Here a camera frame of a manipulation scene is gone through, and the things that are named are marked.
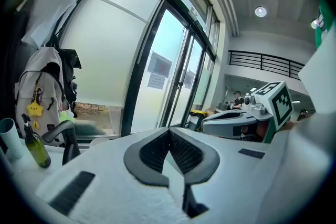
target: green bottle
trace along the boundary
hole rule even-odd
[[[29,116],[22,114],[22,118],[25,122],[25,143],[29,152],[32,154],[34,160],[40,167],[48,168],[51,164],[51,159],[48,152],[44,148],[41,138],[37,133],[34,133],[33,128],[28,123],[30,122]]]

